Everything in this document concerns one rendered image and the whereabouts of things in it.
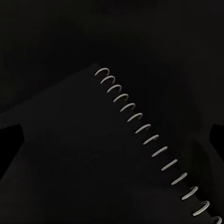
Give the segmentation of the notebook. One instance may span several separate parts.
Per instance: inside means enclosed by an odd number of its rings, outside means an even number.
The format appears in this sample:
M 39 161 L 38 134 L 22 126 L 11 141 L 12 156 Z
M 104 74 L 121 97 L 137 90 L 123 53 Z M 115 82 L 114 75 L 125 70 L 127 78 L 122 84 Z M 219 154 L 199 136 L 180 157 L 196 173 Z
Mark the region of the notebook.
M 0 179 L 0 224 L 221 224 L 109 72 L 94 63 L 0 114 L 24 136 Z

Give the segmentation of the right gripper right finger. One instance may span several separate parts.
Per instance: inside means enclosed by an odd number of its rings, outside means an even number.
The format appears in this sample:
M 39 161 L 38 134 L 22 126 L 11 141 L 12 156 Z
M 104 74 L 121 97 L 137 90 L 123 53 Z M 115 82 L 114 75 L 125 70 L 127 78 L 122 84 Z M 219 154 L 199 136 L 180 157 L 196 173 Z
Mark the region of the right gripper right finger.
M 213 124 L 209 141 L 224 162 L 224 126 Z

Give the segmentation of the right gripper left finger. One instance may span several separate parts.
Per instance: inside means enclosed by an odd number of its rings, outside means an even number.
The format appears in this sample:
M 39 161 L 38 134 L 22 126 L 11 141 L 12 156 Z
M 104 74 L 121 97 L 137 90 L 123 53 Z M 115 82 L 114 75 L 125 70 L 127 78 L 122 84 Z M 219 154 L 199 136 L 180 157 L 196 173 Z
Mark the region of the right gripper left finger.
M 0 179 L 24 142 L 20 124 L 0 129 Z

